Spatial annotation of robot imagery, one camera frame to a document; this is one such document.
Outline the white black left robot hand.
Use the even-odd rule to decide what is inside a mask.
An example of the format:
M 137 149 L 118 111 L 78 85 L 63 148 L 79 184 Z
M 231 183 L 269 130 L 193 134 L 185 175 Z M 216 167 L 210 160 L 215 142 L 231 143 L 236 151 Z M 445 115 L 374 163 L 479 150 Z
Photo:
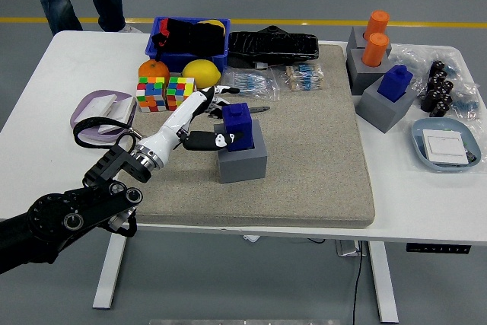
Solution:
M 191 151 L 217 151 L 241 139 L 244 136 L 242 132 L 189 131 L 189 125 L 196 116 L 218 109 L 221 102 L 219 94 L 238 92 L 238 88 L 228 86 L 214 86 L 193 92 L 156 134 L 142 139 L 136 145 L 132 156 L 149 170 L 159 170 L 167 164 L 170 152 L 178 145 Z

